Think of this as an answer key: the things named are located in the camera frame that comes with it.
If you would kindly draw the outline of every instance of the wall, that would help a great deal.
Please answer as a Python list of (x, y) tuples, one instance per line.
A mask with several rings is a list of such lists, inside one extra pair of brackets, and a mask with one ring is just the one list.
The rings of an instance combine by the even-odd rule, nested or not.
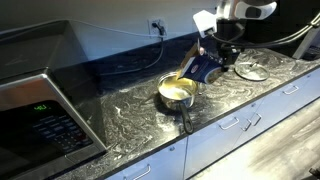
[[(1, 0), (0, 30), (54, 19), (76, 19), (98, 26), (148, 34), (147, 20), (161, 17), (167, 39), (196, 32), (193, 14), (215, 12), (215, 0)], [(105, 31), (73, 22), (76, 34), (90, 60), (159, 41)]]

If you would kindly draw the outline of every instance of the floor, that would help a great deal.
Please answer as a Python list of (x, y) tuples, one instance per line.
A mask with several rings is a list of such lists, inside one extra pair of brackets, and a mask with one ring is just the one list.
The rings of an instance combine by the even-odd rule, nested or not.
[(192, 179), (309, 180), (320, 167), (320, 100), (269, 129)]

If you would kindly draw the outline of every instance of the pan handle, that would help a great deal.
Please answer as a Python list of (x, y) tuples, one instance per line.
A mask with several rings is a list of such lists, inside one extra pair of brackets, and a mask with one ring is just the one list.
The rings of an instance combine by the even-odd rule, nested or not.
[(191, 122), (189, 113), (187, 111), (187, 107), (183, 102), (179, 103), (179, 109), (182, 113), (182, 119), (183, 119), (183, 127), (184, 127), (184, 131), (187, 134), (192, 134), (193, 133), (193, 124)]

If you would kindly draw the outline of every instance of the metal pot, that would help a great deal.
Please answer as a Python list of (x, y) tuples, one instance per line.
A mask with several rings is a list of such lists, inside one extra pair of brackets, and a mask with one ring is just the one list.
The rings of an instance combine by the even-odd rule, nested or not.
[(186, 78), (177, 79), (177, 73), (170, 72), (160, 78), (158, 91), (167, 108), (181, 111), (184, 130), (187, 134), (192, 134), (193, 125), (187, 108), (191, 107), (194, 102), (195, 94), (198, 92), (198, 83)]

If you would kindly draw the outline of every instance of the granite countertop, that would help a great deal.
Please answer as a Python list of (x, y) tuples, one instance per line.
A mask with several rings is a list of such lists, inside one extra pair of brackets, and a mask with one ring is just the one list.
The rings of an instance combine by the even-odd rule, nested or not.
[[(181, 114), (166, 109), (157, 92), (159, 77), (177, 69), (183, 59), (184, 54), (176, 54), (175, 48), (187, 52), (193, 44), (188, 41), (187, 46), (181, 47), (179, 43), (186, 44), (166, 44), (164, 57), (152, 68), (100, 77), (99, 100), (108, 152), (57, 179), (105, 179), (187, 136)], [(268, 49), (245, 50), (236, 64), (257, 61), (270, 71), (265, 81), (242, 79), (231, 68), (213, 84), (201, 87), (202, 95), (197, 95), (188, 109), (195, 131), (320, 65), (320, 60), (294, 60)]]

